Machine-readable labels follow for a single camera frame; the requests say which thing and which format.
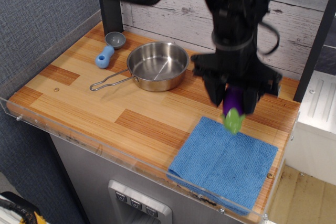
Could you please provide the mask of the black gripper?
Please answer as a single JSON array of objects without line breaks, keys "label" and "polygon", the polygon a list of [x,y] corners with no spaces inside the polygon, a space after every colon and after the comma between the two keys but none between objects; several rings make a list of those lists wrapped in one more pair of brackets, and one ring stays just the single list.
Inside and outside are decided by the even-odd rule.
[{"label": "black gripper", "polygon": [[211,102],[221,104],[226,85],[243,90],[243,111],[253,114],[264,94],[278,96],[282,75],[260,61],[255,46],[236,51],[216,49],[212,54],[191,56],[194,74],[203,78]]}]

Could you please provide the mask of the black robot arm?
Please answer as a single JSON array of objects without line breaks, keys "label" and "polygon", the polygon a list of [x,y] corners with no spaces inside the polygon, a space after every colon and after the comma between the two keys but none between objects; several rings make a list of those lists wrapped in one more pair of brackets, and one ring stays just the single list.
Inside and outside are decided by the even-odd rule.
[{"label": "black robot arm", "polygon": [[282,75],[257,56],[258,26],[279,34],[263,22],[269,0],[205,0],[213,17],[213,54],[193,55],[193,73],[204,80],[210,100],[223,104],[230,86],[242,89],[243,113],[253,114],[265,94],[278,95]]}]

